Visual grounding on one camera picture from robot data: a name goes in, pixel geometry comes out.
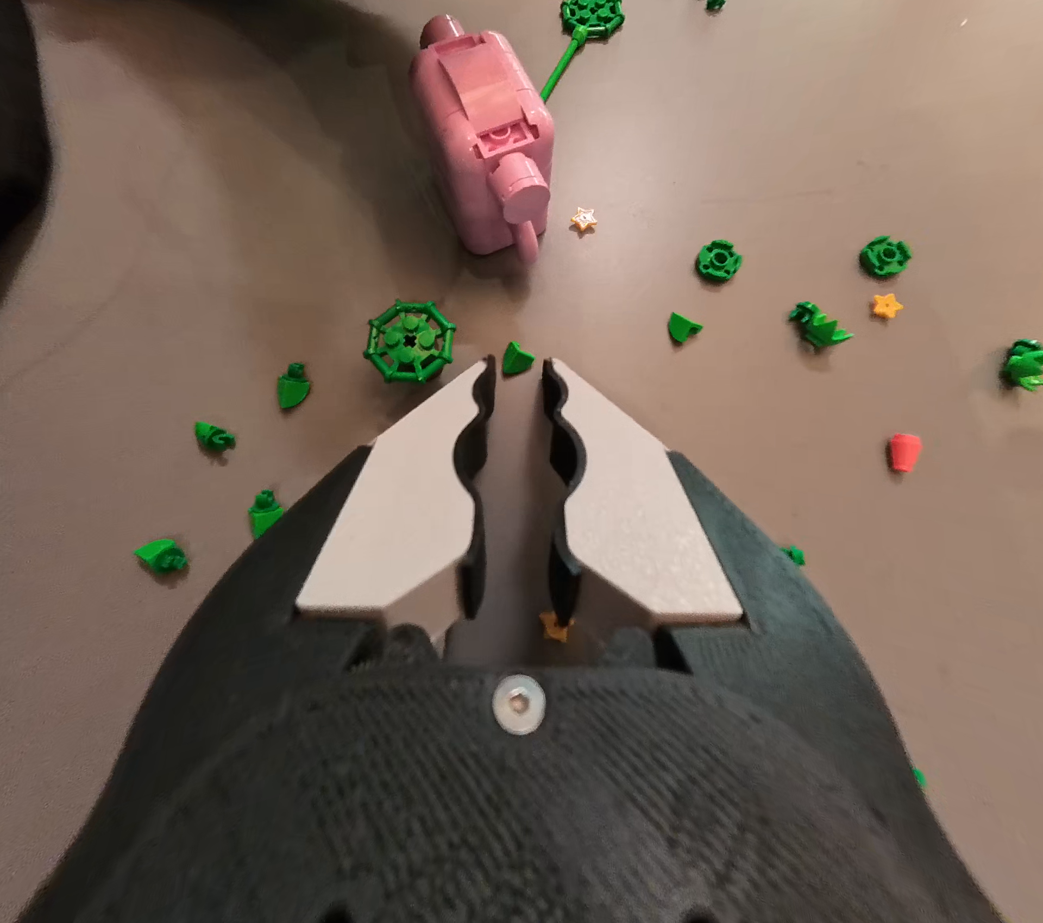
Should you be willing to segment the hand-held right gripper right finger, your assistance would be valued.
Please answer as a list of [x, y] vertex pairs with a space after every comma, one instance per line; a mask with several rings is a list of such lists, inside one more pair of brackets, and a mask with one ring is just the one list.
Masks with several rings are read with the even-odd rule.
[[745, 611], [670, 450], [559, 359], [541, 387], [566, 493], [552, 532], [551, 607], [590, 641], [621, 628], [733, 626]]

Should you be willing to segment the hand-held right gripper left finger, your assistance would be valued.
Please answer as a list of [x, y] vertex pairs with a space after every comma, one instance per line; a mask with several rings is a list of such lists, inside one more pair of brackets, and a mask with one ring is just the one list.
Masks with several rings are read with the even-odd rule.
[[372, 441], [297, 594], [315, 620], [422, 629], [443, 655], [486, 585], [476, 477], [488, 459], [498, 369], [483, 357]]

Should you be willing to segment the green web wheel piece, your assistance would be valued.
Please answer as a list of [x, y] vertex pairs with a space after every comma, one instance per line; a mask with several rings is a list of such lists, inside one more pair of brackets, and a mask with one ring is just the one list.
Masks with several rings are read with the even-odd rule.
[[453, 362], [457, 325], [437, 303], [397, 300], [368, 326], [363, 357], [385, 382], [426, 384]]

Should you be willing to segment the green web piece with stem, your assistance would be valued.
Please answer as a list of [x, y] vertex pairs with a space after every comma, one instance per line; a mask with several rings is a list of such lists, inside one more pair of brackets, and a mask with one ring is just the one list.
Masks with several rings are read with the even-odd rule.
[[571, 62], [589, 42], [603, 42], [614, 37], [626, 21], [621, 0], [562, 0], [559, 8], [562, 33], [567, 47], [556, 63], [544, 84], [541, 100], [547, 102]]

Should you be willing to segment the pink toy brick watering can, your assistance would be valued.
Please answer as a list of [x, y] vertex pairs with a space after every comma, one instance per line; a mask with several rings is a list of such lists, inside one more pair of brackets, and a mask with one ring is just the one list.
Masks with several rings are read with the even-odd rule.
[[511, 43], [431, 17], [409, 78], [463, 247], [474, 256], [511, 249], [534, 264], [549, 220], [555, 126]]

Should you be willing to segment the green spiky toy plant piece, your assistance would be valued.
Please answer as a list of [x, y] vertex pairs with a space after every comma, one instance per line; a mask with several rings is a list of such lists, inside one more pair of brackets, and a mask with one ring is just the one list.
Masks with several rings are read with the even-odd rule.
[[1006, 349], [999, 369], [1000, 381], [1010, 388], [1035, 392], [1042, 388], [1042, 343], [1021, 338]]
[[853, 338], [851, 331], [840, 327], [836, 318], [831, 318], [812, 302], [796, 303], [789, 312], [789, 322], [815, 351], [831, 348]]

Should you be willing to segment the green round toy plate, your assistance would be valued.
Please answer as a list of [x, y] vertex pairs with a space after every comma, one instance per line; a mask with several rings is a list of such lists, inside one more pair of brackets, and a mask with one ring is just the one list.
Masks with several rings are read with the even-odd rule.
[[736, 245], [719, 238], [701, 247], [696, 257], [695, 270], [699, 278], [721, 284], [734, 278], [743, 262]]
[[880, 236], [868, 241], [858, 254], [862, 270], [871, 278], [890, 280], [906, 270], [913, 252], [903, 240]]

